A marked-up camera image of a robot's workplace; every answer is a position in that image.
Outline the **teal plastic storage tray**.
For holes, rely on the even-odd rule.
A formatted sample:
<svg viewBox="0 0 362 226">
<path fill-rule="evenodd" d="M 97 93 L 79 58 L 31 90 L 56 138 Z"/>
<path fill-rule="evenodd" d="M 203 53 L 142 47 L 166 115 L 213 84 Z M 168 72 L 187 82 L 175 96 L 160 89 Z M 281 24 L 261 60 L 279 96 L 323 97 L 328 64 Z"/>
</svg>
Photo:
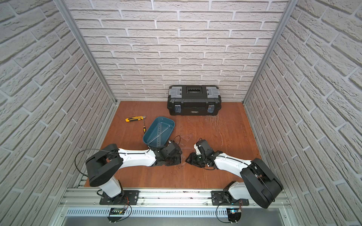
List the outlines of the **teal plastic storage tray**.
<svg viewBox="0 0 362 226">
<path fill-rule="evenodd" d="M 157 117 L 144 134 L 143 142 L 148 147 L 160 148 L 168 142 L 174 127 L 175 122 L 172 119 Z"/>
</svg>

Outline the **clear stencil ruler with holes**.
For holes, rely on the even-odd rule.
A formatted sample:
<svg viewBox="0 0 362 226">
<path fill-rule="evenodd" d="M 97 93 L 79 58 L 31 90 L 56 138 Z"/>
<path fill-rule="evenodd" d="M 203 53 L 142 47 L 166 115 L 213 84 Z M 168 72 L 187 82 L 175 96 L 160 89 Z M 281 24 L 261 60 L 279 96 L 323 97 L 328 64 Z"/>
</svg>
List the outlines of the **clear stencil ruler with holes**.
<svg viewBox="0 0 362 226">
<path fill-rule="evenodd" d="M 161 137 L 162 137 L 162 132 L 164 130 L 164 126 L 163 126 L 163 123 L 158 123 L 157 124 L 157 135 L 156 135 L 156 139 L 155 139 L 155 147 L 160 147 L 161 146 Z"/>
</svg>

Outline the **long clear straight ruler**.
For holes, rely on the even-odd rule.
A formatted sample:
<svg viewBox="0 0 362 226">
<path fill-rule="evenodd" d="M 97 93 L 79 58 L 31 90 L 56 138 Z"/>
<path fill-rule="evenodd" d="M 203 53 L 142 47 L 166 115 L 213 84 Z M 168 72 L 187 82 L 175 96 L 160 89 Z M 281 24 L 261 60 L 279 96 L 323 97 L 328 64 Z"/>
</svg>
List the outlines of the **long clear straight ruler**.
<svg viewBox="0 0 362 226">
<path fill-rule="evenodd" d="M 165 130 L 163 130 L 162 132 L 158 133 L 157 136 L 155 136 L 148 144 L 151 144 L 155 139 L 157 139 L 159 136 L 161 136 L 165 131 L 167 131 L 169 129 L 170 126 L 168 126 Z"/>
</svg>

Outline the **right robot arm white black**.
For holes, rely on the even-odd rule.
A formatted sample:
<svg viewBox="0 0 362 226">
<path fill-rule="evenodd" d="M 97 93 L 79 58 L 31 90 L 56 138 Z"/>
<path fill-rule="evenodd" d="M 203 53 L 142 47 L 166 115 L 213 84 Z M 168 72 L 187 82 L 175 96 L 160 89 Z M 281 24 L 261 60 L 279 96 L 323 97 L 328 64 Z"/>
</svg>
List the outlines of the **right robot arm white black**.
<svg viewBox="0 0 362 226">
<path fill-rule="evenodd" d="M 242 160 L 222 151 L 214 151 L 204 139 L 197 142 L 194 149 L 195 152 L 188 156 L 186 163 L 198 168 L 224 170 L 243 180 L 242 183 L 229 183 L 216 197 L 219 203 L 232 204 L 240 199 L 252 199 L 260 207 L 267 209 L 283 191 L 281 181 L 259 158 Z"/>
</svg>

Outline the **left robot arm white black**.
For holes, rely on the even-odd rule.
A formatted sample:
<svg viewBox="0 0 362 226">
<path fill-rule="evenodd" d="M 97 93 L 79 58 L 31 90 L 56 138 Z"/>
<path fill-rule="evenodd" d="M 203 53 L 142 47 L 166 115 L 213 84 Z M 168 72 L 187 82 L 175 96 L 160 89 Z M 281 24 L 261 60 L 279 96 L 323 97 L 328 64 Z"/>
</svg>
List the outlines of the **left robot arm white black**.
<svg viewBox="0 0 362 226">
<path fill-rule="evenodd" d="M 126 150 L 111 144 L 99 149 L 85 161 L 91 187 L 99 187 L 110 199 L 122 197 L 123 188 L 115 178 L 119 169 L 136 166 L 174 166 L 181 163 L 181 148 L 174 141 L 168 141 L 160 148 L 147 150 Z"/>
</svg>

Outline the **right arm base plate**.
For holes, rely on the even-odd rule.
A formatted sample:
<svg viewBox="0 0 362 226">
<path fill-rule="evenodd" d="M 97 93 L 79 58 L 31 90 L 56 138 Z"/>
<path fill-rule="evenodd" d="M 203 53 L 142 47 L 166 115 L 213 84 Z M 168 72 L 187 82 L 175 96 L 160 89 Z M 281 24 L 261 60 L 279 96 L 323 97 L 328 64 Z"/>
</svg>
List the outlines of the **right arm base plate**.
<svg viewBox="0 0 362 226">
<path fill-rule="evenodd" d="M 211 191 L 212 205 L 233 205 L 233 206 L 249 206 L 248 199 L 234 199 L 228 192 Z"/>
</svg>

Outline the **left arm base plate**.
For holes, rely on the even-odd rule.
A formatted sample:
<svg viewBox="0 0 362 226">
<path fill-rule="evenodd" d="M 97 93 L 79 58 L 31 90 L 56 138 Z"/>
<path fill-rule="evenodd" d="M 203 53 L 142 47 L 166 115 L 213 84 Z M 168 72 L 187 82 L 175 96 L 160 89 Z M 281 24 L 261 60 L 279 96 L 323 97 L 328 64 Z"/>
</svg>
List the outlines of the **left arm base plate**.
<svg viewBox="0 0 362 226">
<path fill-rule="evenodd" d="M 119 195 L 110 198 L 105 192 L 102 193 L 100 205 L 136 205 L 139 197 L 139 190 L 123 190 Z"/>
</svg>

